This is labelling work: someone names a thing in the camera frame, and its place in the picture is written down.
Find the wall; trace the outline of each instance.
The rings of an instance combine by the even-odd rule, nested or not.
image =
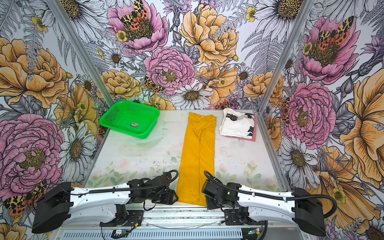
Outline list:
[[[384,1],[315,6],[263,116],[291,186],[338,203],[324,239],[383,239]]]
[[[56,183],[80,186],[105,133],[108,107],[56,24],[43,1],[0,0],[3,239],[50,236],[31,233],[34,199]]]
[[[131,25],[129,0],[61,2],[92,60],[107,64],[101,75],[115,101],[253,109],[302,0],[143,0],[148,17]],[[92,14],[75,10],[91,5]]]

